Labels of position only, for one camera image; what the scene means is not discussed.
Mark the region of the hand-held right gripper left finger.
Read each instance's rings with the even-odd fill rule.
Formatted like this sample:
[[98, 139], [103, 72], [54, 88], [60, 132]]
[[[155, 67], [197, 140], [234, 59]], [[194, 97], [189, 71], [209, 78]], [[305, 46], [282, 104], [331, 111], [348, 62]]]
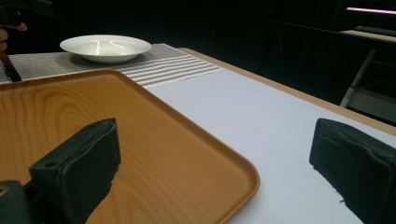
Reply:
[[37, 224], [85, 224], [110, 192], [120, 167], [117, 121], [82, 128], [30, 167]]

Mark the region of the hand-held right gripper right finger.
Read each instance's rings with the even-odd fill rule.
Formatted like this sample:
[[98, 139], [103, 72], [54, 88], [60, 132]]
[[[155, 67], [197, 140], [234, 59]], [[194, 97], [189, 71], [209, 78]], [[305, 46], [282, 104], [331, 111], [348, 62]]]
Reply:
[[364, 224], [396, 224], [396, 148], [345, 123], [318, 119], [309, 163]]

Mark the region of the wooden orange tray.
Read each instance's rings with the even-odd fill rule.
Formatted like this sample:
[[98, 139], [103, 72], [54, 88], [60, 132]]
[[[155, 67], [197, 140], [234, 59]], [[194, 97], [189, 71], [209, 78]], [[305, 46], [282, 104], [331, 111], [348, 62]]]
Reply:
[[0, 180], [27, 183], [34, 162], [107, 118], [121, 164], [87, 224], [222, 224], [260, 187], [247, 159], [109, 70], [0, 85]]

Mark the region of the metal stand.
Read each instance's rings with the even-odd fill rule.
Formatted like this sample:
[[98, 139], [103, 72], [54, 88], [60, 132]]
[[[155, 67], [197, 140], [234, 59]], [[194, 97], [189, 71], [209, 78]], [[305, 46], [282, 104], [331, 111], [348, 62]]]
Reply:
[[396, 59], [371, 49], [340, 106], [396, 126]]

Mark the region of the white deep plate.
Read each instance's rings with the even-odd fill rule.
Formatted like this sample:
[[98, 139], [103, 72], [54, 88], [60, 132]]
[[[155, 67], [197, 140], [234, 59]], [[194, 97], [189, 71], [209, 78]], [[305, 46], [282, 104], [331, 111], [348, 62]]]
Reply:
[[83, 35], [62, 41], [60, 48], [96, 63], [124, 63], [148, 52], [151, 45], [123, 35]]

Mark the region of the light wooden desk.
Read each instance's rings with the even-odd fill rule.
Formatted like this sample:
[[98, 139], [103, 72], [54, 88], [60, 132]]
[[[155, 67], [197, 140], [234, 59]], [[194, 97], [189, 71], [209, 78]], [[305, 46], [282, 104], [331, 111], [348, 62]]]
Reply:
[[371, 39], [375, 39], [375, 40], [382, 40], [382, 41], [388, 41], [391, 43], [396, 43], [395, 36], [371, 34], [371, 33], [365, 33], [365, 32], [354, 31], [354, 30], [341, 31], [340, 34], [355, 35], [355, 36], [367, 37], [367, 38], [371, 38]]

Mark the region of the dark keyboard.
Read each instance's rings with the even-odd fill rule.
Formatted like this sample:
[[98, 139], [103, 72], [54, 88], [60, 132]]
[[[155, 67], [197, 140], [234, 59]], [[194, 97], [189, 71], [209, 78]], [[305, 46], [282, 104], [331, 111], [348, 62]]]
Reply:
[[353, 28], [353, 30], [364, 33], [376, 34], [376, 35], [387, 35], [387, 36], [396, 37], [396, 31], [390, 29], [375, 28], [369, 26], [356, 26]]

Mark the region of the grey striped placemat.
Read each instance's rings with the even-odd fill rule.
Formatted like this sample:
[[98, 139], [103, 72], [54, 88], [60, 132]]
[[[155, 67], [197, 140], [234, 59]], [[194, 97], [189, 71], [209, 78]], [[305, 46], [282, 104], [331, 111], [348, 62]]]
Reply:
[[15, 54], [8, 58], [22, 80], [96, 70], [116, 70], [145, 88], [217, 73], [222, 67], [165, 44], [120, 64], [95, 63], [68, 52]]

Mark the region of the pink light strip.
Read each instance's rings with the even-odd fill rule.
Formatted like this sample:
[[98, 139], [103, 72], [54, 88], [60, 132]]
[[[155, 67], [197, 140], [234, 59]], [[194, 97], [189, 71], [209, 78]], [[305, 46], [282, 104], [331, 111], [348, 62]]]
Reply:
[[380, 14], [380, 15], [396, 16], [396, 10], [362, 8], [362, 7], [347, 7], [346, 10], [347, 11], [362, 12], [362, 13], [374, 13], [374, 14]]

